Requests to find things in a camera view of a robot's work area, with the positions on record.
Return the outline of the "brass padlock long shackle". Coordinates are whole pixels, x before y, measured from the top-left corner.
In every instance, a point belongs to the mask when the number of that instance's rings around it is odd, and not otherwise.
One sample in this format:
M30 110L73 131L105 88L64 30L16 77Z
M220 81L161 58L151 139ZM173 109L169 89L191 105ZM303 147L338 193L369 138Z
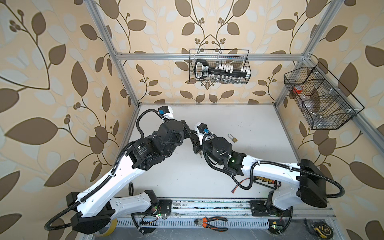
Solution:
M237 138L235 138L233 135L228 134L228 137L231 139L232 142L236 143L238 141Z

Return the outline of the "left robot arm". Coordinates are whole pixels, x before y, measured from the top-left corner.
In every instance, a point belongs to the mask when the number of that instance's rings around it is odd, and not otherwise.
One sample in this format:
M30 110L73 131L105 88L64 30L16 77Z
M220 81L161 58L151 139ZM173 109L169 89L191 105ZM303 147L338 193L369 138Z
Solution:
M169 158L191 136L186 122L174 119L171 107L146 110L138 120L149 112L162 119L159 129L145 137L138 128L140 139L124 146L112 169L95 184L81 193L68 194L68 207L47 221L44 226L46 231L72 228L73 231L90 235L121 215L149 212L159 204L152 190L136 196L116 197L132 180Z

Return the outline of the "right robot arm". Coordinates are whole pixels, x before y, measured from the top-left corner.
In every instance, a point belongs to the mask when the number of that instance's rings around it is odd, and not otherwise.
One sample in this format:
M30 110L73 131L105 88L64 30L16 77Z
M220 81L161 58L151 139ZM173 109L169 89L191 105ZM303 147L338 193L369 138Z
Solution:
M233 151L232 144L209 130L192 131L194 151L201 151L206 163L215 171L229 176L237 187L250 190L256 178L281 183L270 192L268 203L279 210L307 204L326 208L328 199L341 198L344 187L326 177L309 160L278 163Z

